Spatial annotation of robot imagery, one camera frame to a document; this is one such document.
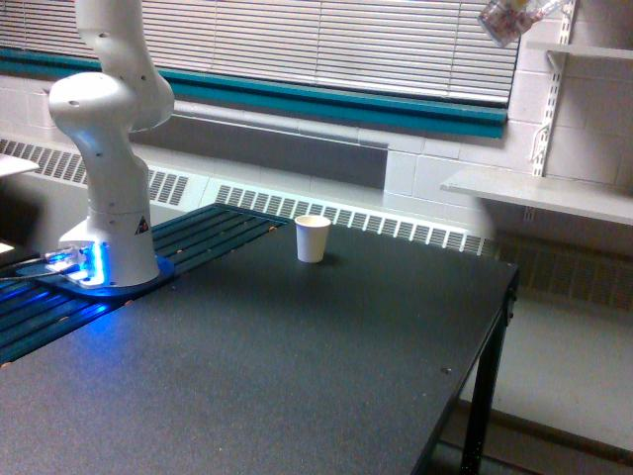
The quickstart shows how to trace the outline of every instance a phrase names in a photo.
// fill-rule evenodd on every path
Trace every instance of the cable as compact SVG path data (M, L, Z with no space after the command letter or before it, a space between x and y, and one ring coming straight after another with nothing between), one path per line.
M54 272L43 272L42 274L32 274L32 275L16 275L13 277L0 277L0 282L8 282L8 281L15 281L15 282L21 282L21 281L25 281L25 280L33 280L33 279L40 279L42 277L50 277L51 275L59 275L59 274L65 274L67 273L67 269L64 270L56 270Z
M16 262L15 264L7 265L6 267L0 269L0 274L3 274L8 270L19 269L23 265L37 264L38 262L46 262L45 257L36 257L34 259L27 259L23 260L22 262Z
M60 251L56 251L54 253L51 253L50 255L56 255L58 252ZM47 254L44 257L36 257L34 259L27 259L27 260L23 260L22 262L17 262L15 264L11 264L11 265L7 265L6 267L3 267L2 269L0 269L0 273L5 273L9 270L15 270L15 269L19 269L21 267L24 267L25 265L29 265L29 264L37 264L40 262L49 262L50 258L49 255ZM34 279L41 279L43 277L50 277L53 275L63 275L63 274L69 274L71 272L76 272L77 270L79 270L79 265L78 264L74 264L74 265L70 265L64 269L60 269L60 270L54 270L52 272L42 272L39 274L31 274L31 275L14 275L11 277L0 277L0 282L24 282L27 280L34 280Z

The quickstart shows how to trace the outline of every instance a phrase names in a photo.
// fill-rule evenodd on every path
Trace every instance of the warning label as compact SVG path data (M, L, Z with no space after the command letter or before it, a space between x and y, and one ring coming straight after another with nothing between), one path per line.
M142 216L140 218L140 221L138 222L138 227L136 228L135 235L142 235L143 233L147 231L149 231L149 224L147 223L145 216Z

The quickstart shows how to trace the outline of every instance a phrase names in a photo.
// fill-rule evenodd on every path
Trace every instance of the plastic bag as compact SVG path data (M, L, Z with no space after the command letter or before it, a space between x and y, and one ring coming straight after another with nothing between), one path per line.
M499 47L506 47L532 25L571 0L491 0L478 21Z

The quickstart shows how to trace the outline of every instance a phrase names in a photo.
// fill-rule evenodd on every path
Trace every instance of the table leg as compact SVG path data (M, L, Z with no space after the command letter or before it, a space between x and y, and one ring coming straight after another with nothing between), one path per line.
M504 305L503 313L504 315L498 319L497 326L479 359L460 475L476 475L479 473L486 440L486 428L493 407L493 395L495 393L495 384L497 383L505 327L509 318L508 303Z

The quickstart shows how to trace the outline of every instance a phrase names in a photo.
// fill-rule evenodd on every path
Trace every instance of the window blind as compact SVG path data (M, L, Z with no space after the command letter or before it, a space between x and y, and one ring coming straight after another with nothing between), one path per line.
M144 0L157 66L330 88L507 103L517 47L488 0ZM0 46L94 57L70 0L0 0Z

